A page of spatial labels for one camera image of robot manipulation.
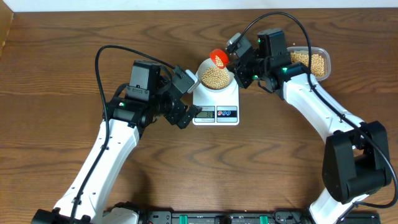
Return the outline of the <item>orange measuring scoop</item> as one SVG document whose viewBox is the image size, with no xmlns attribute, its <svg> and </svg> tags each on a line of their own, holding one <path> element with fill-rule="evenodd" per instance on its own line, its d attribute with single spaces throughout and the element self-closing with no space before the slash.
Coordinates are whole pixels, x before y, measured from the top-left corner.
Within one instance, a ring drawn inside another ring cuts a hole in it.
<svg viewBox="0 0 398 224">
<path fill-rule="evenodd" d="M 227 54 L 221 49 L 214 49 L 210 52 L 211 61 L 220 69 L 224 69 L 229 64 Z"/>
</svg>

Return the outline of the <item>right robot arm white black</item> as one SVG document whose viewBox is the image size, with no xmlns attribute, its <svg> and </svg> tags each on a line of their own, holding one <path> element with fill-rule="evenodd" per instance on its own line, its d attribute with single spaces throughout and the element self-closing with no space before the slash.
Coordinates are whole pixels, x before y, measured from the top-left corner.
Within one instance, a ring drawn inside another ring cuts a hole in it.
<svg viewBox="0 0 398 224">
<path fill-rule="evenodd" d="M 397 183 L 389 158 L 385 127 L 364 122 L 346 111 L 317 82 L 306 65 L 293 63 L 281 29 L 257 35 L 258 48 L 240 33 L 227 43 L 236 60 L 228 66 L 241 88 L 254 80 L 296 108 L 325 142 L 322 179 L 325 189 L 309 207 L 312 223 L 341 223 L 379 189 Z"/>
</svg>

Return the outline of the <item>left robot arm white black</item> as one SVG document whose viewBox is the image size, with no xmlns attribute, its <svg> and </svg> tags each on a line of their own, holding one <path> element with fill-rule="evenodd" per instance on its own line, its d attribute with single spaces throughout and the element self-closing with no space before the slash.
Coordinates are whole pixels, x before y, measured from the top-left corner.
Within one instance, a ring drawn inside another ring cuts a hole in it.
<svg viewBox="0 0 398 224">
<path fill-rule="evenodd" d="M 109 194 L 148 125 L 163 116 L 184 129 L 201 111 L 181 101 L 198 84 L 189 70 L 168 71 L 160 63 L 134 62 L 129 83 L 120 85 L 105 104 L 95 144 L 76 179 L 53 210 L 37 210 L 32 223 L 139 223 L 139 214 L 132 209 L 115 207 L 106 213 Z"/>
</svg>

